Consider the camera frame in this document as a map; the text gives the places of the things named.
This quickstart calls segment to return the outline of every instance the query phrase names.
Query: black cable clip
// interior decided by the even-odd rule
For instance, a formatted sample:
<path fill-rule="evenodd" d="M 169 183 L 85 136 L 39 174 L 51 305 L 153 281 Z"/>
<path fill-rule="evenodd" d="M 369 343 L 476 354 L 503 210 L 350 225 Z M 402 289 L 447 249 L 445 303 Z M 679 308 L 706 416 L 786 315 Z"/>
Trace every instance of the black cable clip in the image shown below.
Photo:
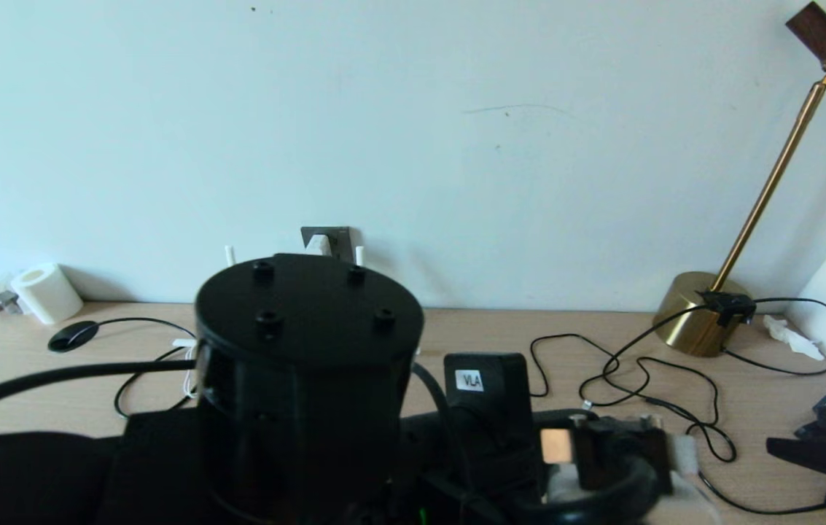
<path fill-rule="evenodd" d="M 705 301 L 707 309 L 717 312 L 717 324 L 727 326 L 734 316 L 740 316 L 740 322 L 749 324 L 756 313 L 756 302 L 745 293 L 698 292 Z"/>

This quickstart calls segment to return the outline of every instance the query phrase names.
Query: white roll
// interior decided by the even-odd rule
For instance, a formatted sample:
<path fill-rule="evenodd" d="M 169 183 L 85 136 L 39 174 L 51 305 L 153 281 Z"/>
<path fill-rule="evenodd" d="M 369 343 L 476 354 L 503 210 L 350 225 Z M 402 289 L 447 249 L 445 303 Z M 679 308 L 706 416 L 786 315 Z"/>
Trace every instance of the white roll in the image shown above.
<path fill-rule="evenodd" d="M 82 309 L 82 298 L 53 262 L 26 269 L 10 286 L 43 324 L 62 322 Z"/>

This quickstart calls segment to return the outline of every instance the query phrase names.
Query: vla label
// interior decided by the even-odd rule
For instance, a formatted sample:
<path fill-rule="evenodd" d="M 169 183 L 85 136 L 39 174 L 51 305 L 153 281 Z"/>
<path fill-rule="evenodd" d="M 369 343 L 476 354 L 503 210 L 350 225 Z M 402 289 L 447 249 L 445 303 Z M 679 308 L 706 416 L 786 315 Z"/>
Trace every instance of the vla label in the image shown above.
<path fill-rule="evenodd" d="M 455 383 L 459 391 L 483 392 L 480 370 L 456 370 Z"/>

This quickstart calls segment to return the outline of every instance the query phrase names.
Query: computer mouse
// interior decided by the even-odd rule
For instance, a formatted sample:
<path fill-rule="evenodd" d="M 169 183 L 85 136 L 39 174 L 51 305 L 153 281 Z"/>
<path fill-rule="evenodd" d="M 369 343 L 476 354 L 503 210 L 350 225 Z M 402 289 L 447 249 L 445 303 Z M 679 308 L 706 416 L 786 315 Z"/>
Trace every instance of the computer mouse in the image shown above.
<path fill-rule="evenodd" d="M 69 352 L 69 350 L 77 349 L 84 343 L 88 343 L 96 336 L 96 333 L 98 333 L 98 323 L 93 320 L 83 320 L 83 322 L 70 324 L 53 337 L 50 337 L 47 349 L 52 352 Z"/>

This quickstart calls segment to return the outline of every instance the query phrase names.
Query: white tissue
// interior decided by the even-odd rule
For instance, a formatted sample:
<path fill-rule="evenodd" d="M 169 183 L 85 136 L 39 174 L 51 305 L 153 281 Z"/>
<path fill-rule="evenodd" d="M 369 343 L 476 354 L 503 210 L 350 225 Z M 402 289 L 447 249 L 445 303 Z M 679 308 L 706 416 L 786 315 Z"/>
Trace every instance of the white tissue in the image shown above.
<path fill-rule="evenodd" d="M 10 286 L 43 324 L 62 322 L 82 309 L 82 298 L 53 262 L 26 269 Z"/>
<path fill-rule="evenodd" d="M 813 341 L 809 341 L 800 333 L 793 332 L 789 328 L 789 322 L 785 319 L 775 319 L 772 316 L 763 317 L 763 325 L 769 329 L 769 335 L 776 341 L 781 341 L 789 345 L 793 352 L 805 354 L 815 361 L 824 361 L 824 356 L 820 353 L 818 346 Z"/>

